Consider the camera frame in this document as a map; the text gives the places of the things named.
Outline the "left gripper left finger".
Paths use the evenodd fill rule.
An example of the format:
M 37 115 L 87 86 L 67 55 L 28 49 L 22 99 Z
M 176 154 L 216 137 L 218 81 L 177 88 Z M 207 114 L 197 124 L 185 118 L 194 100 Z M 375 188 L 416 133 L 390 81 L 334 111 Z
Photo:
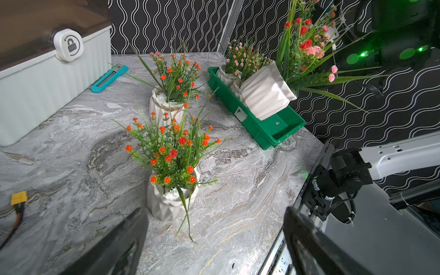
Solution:
M 90 251 L 67 267 L 63 275 L 134 275 L 149 221 L 144 207 L 135 209 Z

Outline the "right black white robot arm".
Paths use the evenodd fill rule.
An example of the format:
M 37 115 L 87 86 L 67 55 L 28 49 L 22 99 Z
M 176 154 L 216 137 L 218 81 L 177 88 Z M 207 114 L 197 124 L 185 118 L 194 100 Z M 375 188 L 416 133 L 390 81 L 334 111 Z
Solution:
M 440 44 L 438 1 L 374 1 L 374 32 L 358 33 L 357 40 L 337 52 L 342 69 L 366 71 L 415 66 Z M 301 206 L 325 221 L 336 208 L 346 209 L 341 222 L 355 215 L 354 199 L 362 186 L 396 173 L 437 166 L 440 134 L 411 137 L 372 147 L 330 153 L 309 174 Z

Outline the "red flower potted plant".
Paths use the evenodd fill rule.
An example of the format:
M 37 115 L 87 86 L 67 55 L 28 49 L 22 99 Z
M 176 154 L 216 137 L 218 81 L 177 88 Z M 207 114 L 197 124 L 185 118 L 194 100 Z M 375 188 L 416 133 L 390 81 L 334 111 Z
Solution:
M 160 52 L 151 52 L 149 56 L 155 65 L 155 69 L 151 69 L 139 53 L 135 54 L 152 77 L 152 82 L 147 82 L 130 75 L 136 81 L 153 88 L 150 97 L 151 120 L 160 127 L 183 122 L 189 101 L 199 98 L 196 81 L 200 78 L 200 64 L 190 61 L 184 53 L 172 53 L 167 58 Z

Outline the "pink red flower plant pot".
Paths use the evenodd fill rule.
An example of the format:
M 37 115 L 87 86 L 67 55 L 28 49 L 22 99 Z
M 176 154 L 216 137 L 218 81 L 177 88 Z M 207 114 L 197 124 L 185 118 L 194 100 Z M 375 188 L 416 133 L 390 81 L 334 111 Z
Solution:
M 355 80 L 372 79 L 355 76 L 353 69 L 328 69 L 321 66 L 339 53 L 334 45 L 344 37 L 336 25 L 336 7 L 329 5 L 318 19 L 312 19 L 315 1 L 291 1 L 277 57 L 243 81 L 240 99 L 259 120 L 265 120 L 297 99 L 299 91 L 323 95 L 346 104 L 348 100 L 327 92 L 326 88 Z

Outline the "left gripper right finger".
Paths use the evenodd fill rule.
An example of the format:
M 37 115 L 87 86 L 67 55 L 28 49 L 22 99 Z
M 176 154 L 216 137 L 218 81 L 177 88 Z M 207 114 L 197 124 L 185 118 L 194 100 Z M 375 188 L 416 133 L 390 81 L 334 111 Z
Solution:
M 371 274 L 294 207 L 286 208 L 283 232 L 298 275 Z

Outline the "pink flower potted plant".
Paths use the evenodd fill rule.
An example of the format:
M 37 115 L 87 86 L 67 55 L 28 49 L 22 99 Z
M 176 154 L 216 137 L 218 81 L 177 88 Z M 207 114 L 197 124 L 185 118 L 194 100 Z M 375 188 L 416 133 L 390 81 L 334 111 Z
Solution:
M 272 61 L 253 41 L 232 40 L 225 54 L 225 64 L 219 67 L 216 75 L 228 88 L 233 83 L 241 84 Z

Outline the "green plastic storage tray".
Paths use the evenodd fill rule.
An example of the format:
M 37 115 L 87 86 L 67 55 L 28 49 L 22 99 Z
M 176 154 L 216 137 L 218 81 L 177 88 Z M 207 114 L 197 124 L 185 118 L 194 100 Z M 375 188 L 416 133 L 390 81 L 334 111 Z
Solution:
M 257 119 L 230 88 L 217 76 L 219 67 L 209 67 L 208 85 L 264 150 L 277 147 L 306 125 L 290 106 L 265 120 Z

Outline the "orange flower potted plant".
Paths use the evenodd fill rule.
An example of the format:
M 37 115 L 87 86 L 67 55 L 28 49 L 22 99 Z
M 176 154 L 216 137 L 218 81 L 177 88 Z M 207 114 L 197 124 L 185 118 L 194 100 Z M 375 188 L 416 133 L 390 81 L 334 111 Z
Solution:
M 203 181 L 196 175 L 201 160 L 221 146 L 221 139 L 210 137 L 212 127 L 202 128 L 205 107 L 192 115 L 186 111 L 181 123 L 160 126 L 155 113 L 150 121 L 134 118 L 125 126 L 137 145 L 126 146 L 126 152 L 143 168 L 152 170 L 148 182 L 158 191 L 176 191 L 177 202 L 183 207 L 183 223 L 190 223 L 189 210 L 197 188 L 212 185 L 218 179 Z

